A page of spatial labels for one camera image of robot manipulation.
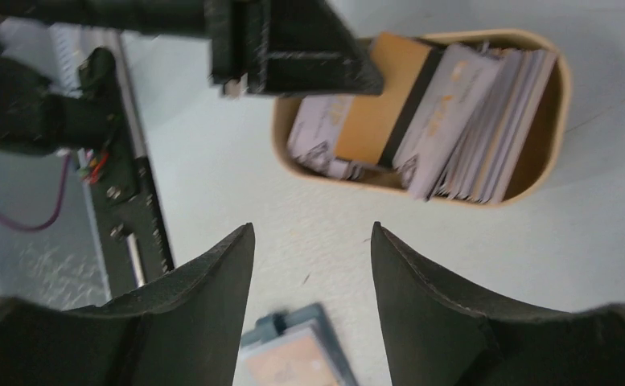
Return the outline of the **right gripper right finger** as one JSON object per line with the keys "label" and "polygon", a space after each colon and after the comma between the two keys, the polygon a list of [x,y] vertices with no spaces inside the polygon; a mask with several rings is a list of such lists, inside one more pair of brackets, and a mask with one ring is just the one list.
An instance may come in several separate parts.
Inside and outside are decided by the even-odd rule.
{"label": "right gripper right finger", "polygon": [[371,261],[395,385],[625,385],[625,304],[570,313],[520,302],[380,223]]}

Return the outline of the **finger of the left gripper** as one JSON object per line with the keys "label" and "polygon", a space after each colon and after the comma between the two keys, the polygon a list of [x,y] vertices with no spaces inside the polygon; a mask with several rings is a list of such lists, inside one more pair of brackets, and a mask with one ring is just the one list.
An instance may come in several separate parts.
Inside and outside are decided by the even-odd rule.
{"label": "finger of the left gripper", "polygon": [[379,95],[384,78],[326,1],[207,1],[212,82],[226,95]]}

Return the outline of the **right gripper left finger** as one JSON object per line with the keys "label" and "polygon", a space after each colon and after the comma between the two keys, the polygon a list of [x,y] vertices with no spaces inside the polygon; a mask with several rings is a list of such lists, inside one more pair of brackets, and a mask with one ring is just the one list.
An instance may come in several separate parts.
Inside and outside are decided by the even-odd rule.
{"label": "right gripper left finger", "polygon": [[103,306],[0,297],[0,385],[230,385],[254,249],[244,224]]}

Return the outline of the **blue leather card holder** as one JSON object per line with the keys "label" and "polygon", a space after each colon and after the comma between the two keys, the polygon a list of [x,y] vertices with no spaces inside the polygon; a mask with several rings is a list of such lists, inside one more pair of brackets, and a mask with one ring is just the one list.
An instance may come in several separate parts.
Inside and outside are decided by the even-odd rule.
{"label": "blue leather card holder", "polygon": [[319,303],[259,318],[241,336],[239,360],[257,385],[358,384]]}

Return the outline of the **orange credit card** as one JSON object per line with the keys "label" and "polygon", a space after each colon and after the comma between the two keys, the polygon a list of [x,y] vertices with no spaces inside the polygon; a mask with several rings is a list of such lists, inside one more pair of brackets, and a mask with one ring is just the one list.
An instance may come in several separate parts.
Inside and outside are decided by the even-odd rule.
{"label": "orange credit card", "polygon": [[334,366],[311,330],[298,331],[244,353],[258,385],[340,385]]}

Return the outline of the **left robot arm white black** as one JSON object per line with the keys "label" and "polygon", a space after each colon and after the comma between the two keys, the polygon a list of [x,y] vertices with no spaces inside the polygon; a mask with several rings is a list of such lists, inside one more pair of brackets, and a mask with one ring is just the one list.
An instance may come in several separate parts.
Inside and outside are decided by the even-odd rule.
{"label": "left robot arm white black", "polygon": [[[244,80],[251,95],[378,95],[384,79],[368,52],[324,1],[0,1],[0,17],[206,39],[212,83]],[[122,100],[111,51],[81,70],[83,96],[56,94],[38,70],[0,43],[0,149],[46,155],[104,149]]]}

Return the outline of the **stack of cards in tray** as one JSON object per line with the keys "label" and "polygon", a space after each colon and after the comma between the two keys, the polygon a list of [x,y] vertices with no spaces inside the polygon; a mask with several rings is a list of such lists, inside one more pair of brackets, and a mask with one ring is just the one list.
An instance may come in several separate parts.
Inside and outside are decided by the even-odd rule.
{"label": "stack of cards in tray", "polygon": [[418,200],[503,200],[557,54],[388,32],[368,47],[384,92],[301,98],[288,155],[329,179],[393,176]]}

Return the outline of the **beige oval card tray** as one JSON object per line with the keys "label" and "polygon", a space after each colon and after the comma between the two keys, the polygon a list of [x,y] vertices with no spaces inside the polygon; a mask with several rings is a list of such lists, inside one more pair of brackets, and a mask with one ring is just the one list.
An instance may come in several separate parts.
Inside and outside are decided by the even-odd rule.
{"label": "beige oval card tray", "polygon": [[[550,176],[561,152],[573,96],[572,73],[565,54],[544,36],[518,28],[439,32],[421,37],[442,44],[482,43],[487,40],[495,47],[545,49],[557,54],[557,61],[528,132],[524,148],[520,152],[518,164],[504,199],[498,203],[474,203],[459,199],[452,199],[450,202],[464,207],[503,207],[531,195]],[[300,179],[317,183],[362,187],[389,194],[406,195],[406,192],[399,188],[397,179],[387,174],[364,177],[357,181],[334,180],[316,175],[298,165],[288,155],[286,144],[301,101],[299,97],[284,97],[275,99],[273,103],[271,142],[273,152],[284,169]]]}

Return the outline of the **aluminium frame front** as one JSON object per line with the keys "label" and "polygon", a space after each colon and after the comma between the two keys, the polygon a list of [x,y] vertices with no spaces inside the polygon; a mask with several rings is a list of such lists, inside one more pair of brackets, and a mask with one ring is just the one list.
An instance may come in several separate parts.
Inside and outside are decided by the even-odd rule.
{"label": "aluminium frame front", "polygon": [[76,152],[65,166],[63,153],[0,151],[1,213],[22,224],[42,224],[57,198],[64,200],[59,218],[43,231],[16,232],[0,224],[1,296],[60,310],[99,306],[111,298],[90,191],[77,170],[83,157]]}

